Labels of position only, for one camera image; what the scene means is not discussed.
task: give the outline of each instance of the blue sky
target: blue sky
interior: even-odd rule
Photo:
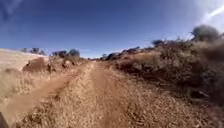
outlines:
[[[148,46],[154,39],[188,38],[195,25],[222,29],[224,21],[224,10],[214,12],[223,0],[8,1],[10,16],[0,20],[1,48],[40,47],[47,53],[76,48],[84,57]]]

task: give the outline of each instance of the shrub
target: shrub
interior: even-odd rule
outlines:
[[[70,56],[74,56],[74,57],[80,57],[80,52],[76,49],[71,49],[68,53],[68,55]]]
[[[196,48],[193,42],[171,41],[148,54],[119,64],[118,68],[150,82],[172,85],[164,86],[171,90],[187,93],[192,88],[209,94],[213,101],[217,101],[214,100],[217,97],[218,101],[224,101],[221,93],[224,91],[221,84],[224,83],[221,75],[224,65],[200,52],[204,48]]]
[[[219,32],[212,26],[208,25],[195,27],[192,34],[194,35],[194,39],[197,41],[213,42],[219,37]]]

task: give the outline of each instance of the dirt trail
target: dirt trail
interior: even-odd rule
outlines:
[[[63,80],[67,81],[66,87],[42,98],[22,120],[17,121],[15,126],[17,128],[216,126],[210,122],[203,108],[182,102],[150,85],[133,82],[122,73],[105,68],[99,62],[90,62],[74,74],[77,75],[72,79],[70,77],[69,82]]]

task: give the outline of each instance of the tree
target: tree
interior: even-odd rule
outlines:
[[[75,57],[79,57],[80,56],[80,52],[76,49],[71,49],[68,53],[68,55],[70,56],[75,56]]]
[[[40,50],[40,48],[32,48],[32,50],[30,50],[30,53],[38,54],[39,50]]]
[[[161,45],[163,45],[165,42],[163,40],[154,40],[152,41],[152,44],[154,45],[154,47],[159,47]]]
[[[46,55],[46,53],[44,52],[44,50],[41,50],[39,54],[40,55]]]
[[[23,48],[21,51],[22,52],[27,52],[27,48]]]
[[[65,58],[67,56],[67,51],[56,51],[52,53],[53,56],[59,56],[61,58]]]
[[[201,25],[193,29],[192,34],[196,41],[210,41],[213,42],[219,37],[219,32],[214,27],[209,25]]]
[[[107,58],[107,54],[103,54],[102,57],[103,57],[103,58]]]

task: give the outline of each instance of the hill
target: hill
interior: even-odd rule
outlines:
[[[0,49],[0,71],[6,68],[22,70],[23,66],[25,66],[29,60],[38,57],[43,56],[8,49]]]

